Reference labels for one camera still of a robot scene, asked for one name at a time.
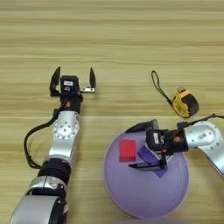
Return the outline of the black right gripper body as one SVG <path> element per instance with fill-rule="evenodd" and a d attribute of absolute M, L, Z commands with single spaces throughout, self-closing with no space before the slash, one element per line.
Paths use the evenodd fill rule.
<path fill-rule="evenodd" d="M 159 153 L 159 170 L 167 169 L 167 156 L 188 151 L 185 133 L 182 129 L 159 129 L 158 121 L 152 120 L 150 128 L 150 149 Z"/>

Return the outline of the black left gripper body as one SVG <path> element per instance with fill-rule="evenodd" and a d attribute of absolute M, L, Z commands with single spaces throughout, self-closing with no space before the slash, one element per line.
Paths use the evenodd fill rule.
<path fill-rule="evenodd" d="M 56 108 L 53 113 L 56 115 L 60 111 L 74 111 L 80 113 L 81 103 L 83 102 L 83 94 L 92 94 L 95 92 L 94 87 L 84 87 L 80 90 L 72 90 L 70 87 L 65 87 L 65 89 L 59 92 L 56 89 L 50 91 L 51 97 L 59 97 L 61 105 Z"/>

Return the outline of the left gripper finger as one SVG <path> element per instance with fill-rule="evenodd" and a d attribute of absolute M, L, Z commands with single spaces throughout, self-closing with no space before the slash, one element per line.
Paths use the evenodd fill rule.
<path fill-rule="evenodd" d="M 89 84 L 91 88 L 95 88 L 96 86 L 95 72 L 92 67 L 90 67 L 90 72 L 89 72 Z"/>
<path fill-rule="evenodd" d="M 50 91 L 54 91 L 56 87 L 59 85 L 59 80 L 60 80 L 60 67 L 58 66 L 56 70 L 54 71 L 51 82 L 50 82 Z"/>

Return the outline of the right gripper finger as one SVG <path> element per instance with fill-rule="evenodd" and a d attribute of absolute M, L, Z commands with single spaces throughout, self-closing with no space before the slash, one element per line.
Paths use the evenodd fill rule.
<path fill-rule="evenodd" d="M 126 133 L 135 133 L 145 131 L 152 126 L 151 121 L 140 122 L 126 130 Z"/>
<path fill-rule="evenodd" d="M 160 169 L 160 166 L 158 164 L 149 164 L 149 163 L 135 163 L 130 164 L 129 167 L 146 171 L 155 171 Z"/>

